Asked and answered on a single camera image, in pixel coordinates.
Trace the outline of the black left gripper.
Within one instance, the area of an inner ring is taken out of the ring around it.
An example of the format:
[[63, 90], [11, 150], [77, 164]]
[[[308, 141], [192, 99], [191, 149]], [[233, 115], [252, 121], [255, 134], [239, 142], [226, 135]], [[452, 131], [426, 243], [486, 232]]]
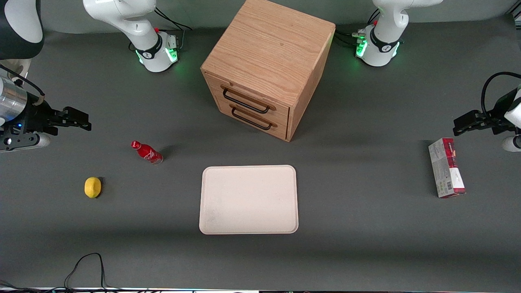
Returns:
[[517, 133], [517, 127], [509, 122], [504, 115], [507, 110], [514, 102], [514, 98], [517, 94], [517, 88], [511, 90], [505, 95], [501, 96], [495, 102], [492, 110], [486, 110], [485, 93], [482, 92], [482, 111], [487, 115], [488, 124], [482, 124], [484, 121], [484, 115], [480, 111], [469, 111], [464, 115], [454, 119], [454, 136], [463, 135], [466, 132], [474, 130], [485, 130], [493, 128], [493, 134], [498, 135], [505, 131], [512, 131]]

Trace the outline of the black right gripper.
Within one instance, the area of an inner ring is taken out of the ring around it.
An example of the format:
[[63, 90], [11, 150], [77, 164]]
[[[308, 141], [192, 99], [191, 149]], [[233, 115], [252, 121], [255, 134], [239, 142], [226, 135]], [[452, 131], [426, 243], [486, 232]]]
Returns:
[[33, 98], [28, 98], [26, 107], [21, 117], [16, 118], [17, 133], [46, 133], [51, 136], [58, 135], [59, 127], [79, 127], [86, 131], [92, 130], [89, 115], [73, 107], [64, 107], [61, 111], [52, 109], [48, 102], [33, 105]]

